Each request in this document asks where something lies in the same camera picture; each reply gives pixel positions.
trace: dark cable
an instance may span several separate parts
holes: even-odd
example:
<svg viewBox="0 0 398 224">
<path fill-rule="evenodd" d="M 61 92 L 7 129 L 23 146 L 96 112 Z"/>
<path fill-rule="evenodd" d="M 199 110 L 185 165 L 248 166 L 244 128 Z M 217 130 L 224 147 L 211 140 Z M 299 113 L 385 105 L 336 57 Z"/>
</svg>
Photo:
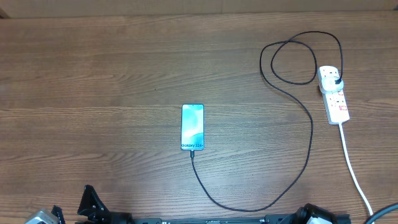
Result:
<svg viewBox="0 0 398 224">
<path fill-rule="evenodd" d="M 392 205 L 388 205 L 387 207 L 384 207 L 380 210 L 378 210 L 376 213 L 374 213 L 373 215 L 371 215 L 364 224 L 371 224 L 373 222 L 375 222 L 376 220 L 378 220 L 380 217 L 382 217 L 383 215 L 392 212 L 394 210 L 398 209 L 398 203 L 394 203 Z"/>
<path fill-rule="evenodd" d="M 215 203 L 216 205 L 220 206 L 221 208 L 225 208 L 225 209 L 232 210 L 232 211 L 236 211 L 236 212 L 258 212 L 258 211 L 265 210 L 265 209 L 271 207 L 273 204 L 275 204 L 275 203 L 276 203 L 276 202 L 277 202 L 277 201 L 278 201 L 278 200 L 279 200 L 279 199 L 280 199 L 280 198 L 281 198 L 281 197 L 282 197 L 282 196 L 283 196 L 283 195 L 284 195 L 296 182 L 297 182 L 297 180 L 300 178 L 300 176 L 303 174 L 305 168 L 307 167 L 308 160 L 309 160 L 309 158 L 310 158 L 310 151 L 311 151 L 311 145 L 312 145 L 312 136 L 313 136 L 313 120 L 312 120 L 312 116 L 311 116 L 310 112 L 308 111 L 308 109 L 300 102 L 300 100 L 298 100 L 296 97 L 294 97 L 294 96 L 291 95 L 290 93 L 288 93 L 288 92 L 286 92 L 286 91 L 284 91 L 284 90 L 282 90 L 282 89 L 276 87 L 275 85 L 273 85 L 273 84 L 266 78 L 264 72 L 262 71 L 262 63 L 261 63 L 261 60 L 262 60 L 262 53 L 264 52 L 264 50 L 265 50 L 267 47 L 270 47 L 270 46 L 275 45 L 275 44 L 282 44 L 282 45 L 276 50 L 276 52 L 274 53 L 274 56 L 272 57 L 272 60 L 271 60 L 271 70 L 272 70 L 273 74 L 274 74 L 277 78 L 279 78 L 280 80 L 282 80 L 282 81 L 284 81 L 284 82 L 286 82 L 286 83 L 289 83 L 289 84 L 294 84 L 294 85 L 306 85 L 306 84 L 311 83 L 311 82 L 315 79 L 315 77 L 316 77 L 316 75 L 317 75 L 317 68 L 318 68 L 318 65 L 317 65 L 317 58 L 315 57 L 315 54 L 314 54 L 314 52 L 313 52 L 313 50 L 311 49 L 310 46 L 308 46 L 307 44 L 304 44 L 303 42 L 300 42 L 300 41 L 297 41 L 297 40 L 293 40 L 294 37 L 296 37 L 296 36 L 298 36 L 298 35 L 302 35 L 302 34 L 307 34 L 307 33 L 328 34 L 328 35 L 332 36 L 332 37 L 337 41 L 338 46 L 339 46 L 339 48 L 340 48 L 340 57 L 341 57 L 341 73 L 340 73 L 340 78 L 339 78 L 338 80 L 336 80 L 336 84 L 339 84 L 340 81 L 341 81 L 341 78 L 342 78 L 342 76 L 343 76 L 343 51 L 342 51 L 342 49 L 341 49 L 340 41 L 337 39 L 337 37 L 335 37 L 333 34 L 330 34 L 330 33 L 328 33 L 328 32 L 322 32 L 322 31 L 306 31 L 306 32 L 302 32 L 302 33 L 299 33 L 299 34 L 297 34 L 297 35 L 294 35 L 294 36 L 291 37 L 289 40 L 278 41 L 278 42 L 269 44 L 269 45 L 265 46 L 265 47 L 261 50 L 261 53 L 260 53 L 260 73 L 261 73 L 262 77 L 264 78 L 264 80 L 265 80 L 270 86 L 272 86 L 273 88 L 275 88 L 276 90 L 279 90 L 279 91 L 281 91 L 282 93 L 285 93 L 286 95 L 288 95 L 288 96 L 290 96 L 291 98 L 293 98 L 297 103 L 300 104 L 300 106 L 304 109 L 304 111 L 307 113 L 308 117 L 310 118 L 310 122 L 311 122 L 310 143 L 309 143 L 309 145 L 308 145 L 307 158 L 305 159 L 304 166 L 303 166 L 302 170 L 300 171 L 300 173 L 298 174 L 298 176 L 296 177 L 296 179 L 294 179 L 293 182 L 286 188 L 286 190 L 284 190 L 273 202 L 271 202 L 269 205 L 267 205 L 267 206 L 265 206 L 265 207 L 263 207 L 263 208 L 258 208 L 258 209 L 254 209 L 254 210 L 246 210 L 246 209 L 239 209 L 239 208 L 230 208 L 230 207 L 224 206 L 224 205 L 222 205 L 222 204 L 216 202 L 216 200 L 214 200 L 214 199 L 210 196 L 210 194 L 207 192 L 205 186 L 203 186 L 202 182 L 200 181 L 199 176 L 198 176 L 198 174 L 197 174 L 197 171 L 196 171 L 196 169 L 195 169 L 195 165 L 194 165 L 194 163 L 193 163 L 193 157 L 191 156 L 193 171 L 195 172 L 195 175 L 196 175 L 196 177 L 197 177 L 197 179 L 198 179 L 198 181 L 199 181 L 199 184 L 201 185 L 202 189 L 203 189 L 203 190 L 205 191 L 205 193 L 207 194 L 207 197 L 208 197 L 213 203 Z M 279 52 L 279 50 L 280 50 L 283 46 L 285 46 L 285 45 L 286 45 L 287 43 L 289 43 L 289 42 L 291 42 L 291 43 L 296 43 L 296 44 L 302 44 L 302 45 L 306 46 L 306 47 L 311 51 L 311 53 L 312 53 L 313 60 L 314 60 L 314 62 L 315 62 L 315 73 L 314 73 L 313 77 L 312 77 L 309 81 L 307 81 L 307 82 L 297 83 L 297 82 L 291 82 L 291 81 L 285 80 L 285 79 L 281 78 L 280 76 L 278 76 L 278 74 L 276 74 L 276 72 L 275 72 L 275 70 L 274 70 L 273 63 L 274 63 L 274 58 L 275 58 L 276 54 Z"/>
</svg>

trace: smartphone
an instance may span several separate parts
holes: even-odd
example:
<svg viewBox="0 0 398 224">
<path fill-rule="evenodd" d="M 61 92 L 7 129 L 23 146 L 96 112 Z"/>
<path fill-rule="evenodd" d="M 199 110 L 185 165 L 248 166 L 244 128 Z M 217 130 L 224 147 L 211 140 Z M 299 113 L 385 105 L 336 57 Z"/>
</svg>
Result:
<svg viewBox="0 0 398 224">
<path fill-rule="evenodd" d="M 184 104 L 181 115 L 181 149 L 204 150 L 204 148 L 205 106 Z"/>
</svg>

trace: white power strip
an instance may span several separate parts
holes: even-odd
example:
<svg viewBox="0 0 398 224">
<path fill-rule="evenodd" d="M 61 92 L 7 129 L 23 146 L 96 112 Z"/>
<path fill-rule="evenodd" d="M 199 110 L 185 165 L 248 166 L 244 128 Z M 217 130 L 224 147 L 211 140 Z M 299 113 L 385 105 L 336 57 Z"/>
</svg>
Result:
<svg viewBox="0 0 398 224">
<path fill-rule="evenodd" d="M 339 77 L 337 68 L 332 66 L 320 67 L 318 70 L 320 88 L 322 88 L 322 80 L 331 80 L 331 78 L 335 77 Z M 339 124 L 349 120 L 347 102 L 343 90 L 336 89 L 335 91 L 322 93 L 322 96 L 329 124 Z"/>
<path fill-rule="evenodd" d="M 371 205 L 365 197 L 361 187 L 356 180 L 354 170 L 349 161 L 346 140 L 343 132 L 343 123 L 349 120 L 347 102 L 343 93 L 343 84 L 335 84 L 333 80 L 339 77 L 337 68 L 332 66 L 322 66 L 318 70 L 319 87 L 322 92 L 323 102 L 325 104 L 326 115 L 328 117 L 329 124 L 338 124 L 340 129 L 341 143 L 343 144 L 344 156 L 346 158 L 348 170 L 353 178 L 356 189 L 361 195 L 366 208 L 369 211 L 369 215 L 373 215 Z"/>
</svg>

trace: wall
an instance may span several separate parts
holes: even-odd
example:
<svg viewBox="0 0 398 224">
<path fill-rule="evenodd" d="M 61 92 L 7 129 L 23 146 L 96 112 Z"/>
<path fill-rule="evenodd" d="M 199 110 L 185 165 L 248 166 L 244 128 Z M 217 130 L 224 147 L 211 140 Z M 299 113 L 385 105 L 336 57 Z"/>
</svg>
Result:
<svg viewBox="0 0 398 224">
<path fill-rule="evenodd" d="M 10 18 L 393 10 L 398 0 L 0 0 Z"/>
</svg>

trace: wooden table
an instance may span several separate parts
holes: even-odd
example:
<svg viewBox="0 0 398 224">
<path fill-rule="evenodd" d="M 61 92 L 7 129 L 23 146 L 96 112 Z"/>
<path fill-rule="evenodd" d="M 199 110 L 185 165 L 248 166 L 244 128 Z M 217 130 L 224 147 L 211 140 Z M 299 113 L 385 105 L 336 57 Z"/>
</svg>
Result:
<svg viewBox="0 0 398 224">
<path fill-rule="evenodd" d="M 343 45 L 351 115 L 344 127 L 358 182 L 374 210 L 398 201 L 396 12 L 1 20 L 0 223 L 23 223 L 54 204 L 72 223 L 85 184 L 110 210 L 134 217 L 261 217 L 313 203 L 362 223 L 367 211 L 317 80 L 276 79 L 275 47 L 264 54 L 266 75 L 302 100 L 315 124 L 299 181 L 266 211 L 224 210 L 180 150 L 181 105 L 203 103 L 206 149 L 195 163 L 210 194 L 236 208 L 271 203 L 303 166 L 310 122 L 262 80 L 259 53 L 306 30 L 331 32 Z M 297 40 L 314 49 L 318 65 L 340 67 L 331 37 Z M 308 49 L 289 44 L 274 67 L 305 81 L 314 62 Z"/>
</svg>

